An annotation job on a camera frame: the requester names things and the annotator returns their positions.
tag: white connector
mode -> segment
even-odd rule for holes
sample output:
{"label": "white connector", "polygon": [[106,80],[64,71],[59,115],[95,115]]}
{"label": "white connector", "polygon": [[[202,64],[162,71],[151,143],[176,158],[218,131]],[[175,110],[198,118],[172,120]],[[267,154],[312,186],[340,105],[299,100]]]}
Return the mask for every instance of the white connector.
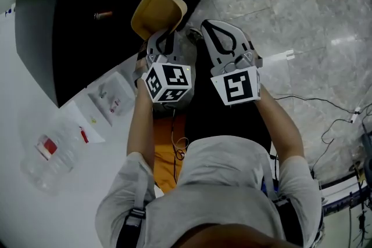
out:
{"label": "white connector", "polygon": [[353,116],[351,117],[351,123],[354,123],[355,120],[356,120],[356,117],[360,114],[360,106],[358,106],[355,110],[354,110],[354,114]]}

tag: clear plastic bottle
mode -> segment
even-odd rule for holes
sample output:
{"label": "clear plastic bottle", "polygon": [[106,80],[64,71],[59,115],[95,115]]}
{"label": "clear plastic bottle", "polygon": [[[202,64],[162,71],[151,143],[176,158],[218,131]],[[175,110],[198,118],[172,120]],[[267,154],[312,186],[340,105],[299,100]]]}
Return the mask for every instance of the clear plastic bottle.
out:
{"label": "clear plastic bottle", "polygon": [[60,119],[26,152],[21,170],[38,189],[56,194],[62,178],[73,169],[85,145],[81,128]]}

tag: marble floor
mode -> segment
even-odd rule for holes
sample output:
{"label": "marble floor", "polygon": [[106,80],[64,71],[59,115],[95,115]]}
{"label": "marble floor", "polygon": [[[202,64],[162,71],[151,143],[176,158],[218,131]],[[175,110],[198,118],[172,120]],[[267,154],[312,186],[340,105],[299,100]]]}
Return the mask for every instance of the marble floor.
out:
{"label": "marble floor", "polygon": [[[260,69],[262,81],[276,98],[318,97],[354,111],[372,103],[371,8],[371,0],[202,0],[188,26],[218,19],[240,27],[266,58]],[[182,39],[185,58],[193,64],[196,49]],[[335,119],[351,119],[327,102],[296,98],[279,102],[302,134],[310,168],[326,150],[322,133]],[[335,140],[314,168],[322,182],[343,177],[352,160],[363,159],[361,120],[359,116],[354,124],[338,121],[324,137]],[[364,122],[372,130],[372,117]]]}

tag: gray t-shirt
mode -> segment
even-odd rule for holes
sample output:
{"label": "gray t-shirt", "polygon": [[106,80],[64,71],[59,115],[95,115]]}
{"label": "gray t-shirt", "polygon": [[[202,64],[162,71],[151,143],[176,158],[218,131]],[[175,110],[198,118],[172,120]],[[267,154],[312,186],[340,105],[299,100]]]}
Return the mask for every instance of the gray t-shirt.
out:
{"label": "gray t-shirt", "polygon": [[[140,186],[145,189],[146,220],[137,247],[168,248],[191,228],[210,223],[244,224],[285,240],[276,207],[260,190],[265,155],[256,142],[235,136],[197,140],[189,145],[177,187],[157,199],[152,171],[142,155],[128,155],[97,211],[96,230],[102,246],[116,247]],[[320,222],[321,194],[303,157],[283,162],[279,189],[278,196],[291,199],[304,247],[310,247]]]}

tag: backpack strap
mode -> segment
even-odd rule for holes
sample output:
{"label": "backpack strap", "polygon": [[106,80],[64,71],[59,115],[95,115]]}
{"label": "backpack strap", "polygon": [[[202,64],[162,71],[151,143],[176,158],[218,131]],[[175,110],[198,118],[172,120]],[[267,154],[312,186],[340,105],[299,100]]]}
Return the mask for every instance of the backpack strap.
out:
{"label": "backpack strap", "polygon": [[116,248],[136,248],[140,238],[142,222],[146,219],[145,195],[148,185],[146,171],[138,171],[137,189],[134,198],[134,207],[125,217],[123,227],[117,238]]}
{"label": "backpack strap", "polygon": [[287,242],[303,247],[303,235],[301,225],[295,208],[289,199],[274,202]]}

